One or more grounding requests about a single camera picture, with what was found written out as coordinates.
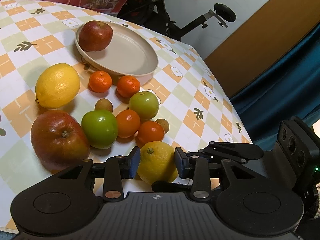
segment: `green apple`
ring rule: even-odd
[[[136,93],[130,98],[129,109],[135,111],[142,120],[150,120],[159,111],[158,98],[149,91]]]
[[[108,110],[87,112],[82,118],[81,127],[91,146],[98,149],[110,148],[118,136],[117,120]]]

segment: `tablecloth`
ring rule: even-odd
[[[74,43],[77,28],[90,20],[113,21],[142,36],[155,50],[159,64],[153,76],[140,79],[142,90],[156,94],[160,104],[154,118],[170,124],[164,142],[185,151],[197,151],[209,141],[250,143],[243,124],[192,46],[162,36],[121,19],[71,5],[36,0],[0,1],[0,227],[15,229],[10,203],[22,190],[50,176],[36,157],[30,129],[44,111],[35,102],[39,75],[56,63],[68,63],[79,73],[81,88],[68,111],[78,122],[108,98],[114,114],[127,108],[115,94],[88,90],[95,71],[83,61]],[[135,141],[117,140],[110,150],[92,150],[90,158],[103,162],[115,155],[128,155]],[[124,182],[124,188],[145,188],[143,181]],[[94,192],[99,194],[102,181]]]

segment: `beige plate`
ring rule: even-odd
[[[151,45],[134,31],[111,22],[113,37],[107,48],[101,51],[83,51],[79,46],[76,32],[76,46],[81,56],[92,66],[117,75],[145,76],[153,73],[158,66],[158,57]]]

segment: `yellow lemon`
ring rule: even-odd
[[[149,142],[141,148],[138,174],[148,184],[155,181],[173,182],[178,176],[174,149],[164,142]]]
[[[45,108],[59,108],[69,103],[79,92],[77,71],[66,63],[47,68],[36,83],[36,100]]]

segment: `red apple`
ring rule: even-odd
[[[84,51],[105,49],[111,42],[113,30],[110,25],[100,21],[90,21],[83,25],[79,33],[79,45]]]
[[[49,171],[63,170],[90,153],[90,144],[79,123],[68,113],[49,110],[39,115],[31,128],[31,143]]]

